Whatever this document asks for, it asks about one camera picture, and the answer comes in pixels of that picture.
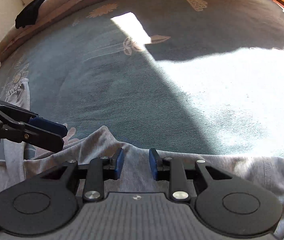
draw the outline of bed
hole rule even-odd
[[[1,42],[0,99],[27,78],[31,111],[65,124],[65,144],[106,125],[139,148],[284,157],[283,7],[58,1]]]

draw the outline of metal screw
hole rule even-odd
[[[176,191],[172,194],[175,199],[186,199],[189,197],[189,194],[185,191]]]
[[[97,191],[91,190],[91,191],[85,192],[84,196],[88,199],[97,199],[101,196],[101,194],[98,193]]]
[[[140,196],[140,195],[135,195],[134,197],[133,197],[133,199],[134,200],[140,200],[142,197]]]

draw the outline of black cloth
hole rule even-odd
[[[34,25],[38,16],[38,9],[45,0],[34,0],[30,2],[20,12],[15,19],[15,28],[25,27],[26,25]]]

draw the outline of bed sheet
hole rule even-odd
[[[31,111],[66,124],[65,144],[106,125],[139,148],[284,157],[284,10],[272,0],[106,0],[19,47],[0,99],[26,77]]]

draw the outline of black electronic device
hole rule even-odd
[[[0,240],[276,239],[282,206],[268,190],[204,160],[185,164],[151,149],[151,172],[169,181],[168,192],[105,195],[104,181],[119,179],[123,161],[121,148],[89,164],[69,160],[2,191]]]
[[[56,153],[63,149],[66,134],[64,125],[0,100],[0,140],[24,141]]]

